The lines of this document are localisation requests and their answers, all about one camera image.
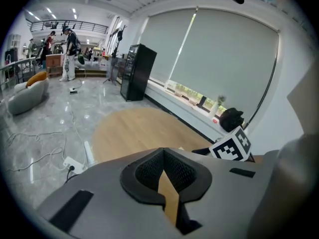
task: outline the gray marble floor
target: gray marble floor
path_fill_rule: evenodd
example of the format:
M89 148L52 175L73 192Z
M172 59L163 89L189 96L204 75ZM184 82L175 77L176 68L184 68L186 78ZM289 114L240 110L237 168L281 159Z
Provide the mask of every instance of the gray marble floor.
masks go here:
M66 137L64 156L70 156L83 163L85 150L72 122L83 139L91 144L91 136L99 121L115 111L134 107L154 107L144 99L139 102L125 102L120 95L120 86L107 82L103 78L82 79L78 94L70 95L69 88L80 85L78 79L71 82L59 82L50 79L49 97L32 110L18 116L12 116L6 108L6 102L12 96L12 90L2 93L4 102L0 106L0 162L7 184L13 195L25 204L37 208L39 204L66 180L67 170L63 168L61 154L43 158L26 170L7 171L29 165L42 155L57 147L63 147ZM59 133L35 136L17 135L11 144L8 138L13 133L40 134L59 131Z

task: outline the balcony railing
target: balcony railing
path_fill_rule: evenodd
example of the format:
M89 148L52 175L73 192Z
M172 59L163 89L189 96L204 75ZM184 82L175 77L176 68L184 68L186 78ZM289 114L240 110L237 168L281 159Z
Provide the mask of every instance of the balcony railing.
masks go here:
M31 32L43 31L54 29L54 31L58 32L62 31L62 26L67 25L71 29L80 29L86 31L92 31L97 33L105 34L108 26L103 26L99 24L84 22L84 21L75 21L75 20L46 20L32 23L30 30Z

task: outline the black mesh vent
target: black mesh vent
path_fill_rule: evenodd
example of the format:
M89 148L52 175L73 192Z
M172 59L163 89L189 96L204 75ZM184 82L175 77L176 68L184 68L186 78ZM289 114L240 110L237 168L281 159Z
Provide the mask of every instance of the black mesh vent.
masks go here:
M165 153L164 159L165 173L178 193L196 180L197 173L191 166L178 160L168 152Z
M141 164L135 172L137 180L144 186L157 191L160 176L163 173L163 154L155 155L150 160Z

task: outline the window sill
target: window sill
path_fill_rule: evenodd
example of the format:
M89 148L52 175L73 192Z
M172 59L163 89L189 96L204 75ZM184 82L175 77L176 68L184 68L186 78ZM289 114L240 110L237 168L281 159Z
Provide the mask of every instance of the window sill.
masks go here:
M196 119L200 120L202 123L207 125L210 129L214 130L213 133L212 132L205 133L200 128L198 128L197 123L194 122L192 124L189 121L187 121L184 118L182 118L183 120L188 122L191 126L193 126L197 130L202 132L208 138L210 138L210 139L215 141L217 138L228 134L228 132L226 132L220 126L218 118L214 117L214 119L217 121L217 123L214 123L212 121L212 119L208 118L208 113L206 111L204 111L203 109L199 108L198 106L193 106L186 99L174 95L174 93L172 93L171 91L166 90L164 87L161 87L160 85L158 85L158 84L156 84L156 83L154 83L152 81L148 82L147 88L157 92L162 97L164 97L164 98L168 99L169 101L173 102L175 105L179 106L183 110L187 111L190 115L194 116ZM164 107L166 107L167 109L170 110L170 108L167 107L164 103L162 103L161 105L163 105Z

